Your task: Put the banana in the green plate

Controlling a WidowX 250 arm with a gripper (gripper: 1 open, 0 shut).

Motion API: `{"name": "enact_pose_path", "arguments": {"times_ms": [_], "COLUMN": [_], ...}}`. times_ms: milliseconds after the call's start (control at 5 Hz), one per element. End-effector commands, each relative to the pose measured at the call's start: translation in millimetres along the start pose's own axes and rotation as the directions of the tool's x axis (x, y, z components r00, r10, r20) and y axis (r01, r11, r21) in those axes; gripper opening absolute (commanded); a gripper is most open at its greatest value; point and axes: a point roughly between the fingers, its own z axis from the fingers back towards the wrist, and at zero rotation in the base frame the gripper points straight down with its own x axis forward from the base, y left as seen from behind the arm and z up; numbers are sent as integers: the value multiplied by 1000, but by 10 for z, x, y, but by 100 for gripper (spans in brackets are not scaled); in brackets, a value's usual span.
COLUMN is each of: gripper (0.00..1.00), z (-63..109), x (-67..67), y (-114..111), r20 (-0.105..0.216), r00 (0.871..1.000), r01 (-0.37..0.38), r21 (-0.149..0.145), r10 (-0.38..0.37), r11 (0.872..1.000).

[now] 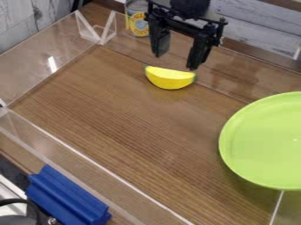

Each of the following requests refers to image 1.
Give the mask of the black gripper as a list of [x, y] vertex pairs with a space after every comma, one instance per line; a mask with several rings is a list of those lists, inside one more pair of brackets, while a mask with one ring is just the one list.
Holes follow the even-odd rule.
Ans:
[[[229, 24], [228, 20], [210, 9], [210, 0], [147, 0], [149, 12], [161, 11], [165, 18], [203, 28], [213, 25], [216, 29], [214, 46], [218, 46], [222, 39], [224, 28]], [[165, 20], [154, 15], [149, 16], [150, 25], [150, 46], [157, 57], [163, 56], [170, 50], [170, 30], [166, 28]], [[199, 65], [207, 60], [212, 43], [206, 34], [198, 34], [194, 38], [189, 53], [187, 69], [197, 70]]]

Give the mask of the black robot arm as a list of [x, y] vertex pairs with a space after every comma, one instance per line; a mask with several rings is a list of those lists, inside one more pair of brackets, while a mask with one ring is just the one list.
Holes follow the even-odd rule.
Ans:
[[186, 68], [197, 70], [218, 47], [228, 20], [210, 11], [210, 0], [146, 0], [150, 48], [157, 57], [170, 50], [170, 32], [193, 38]]

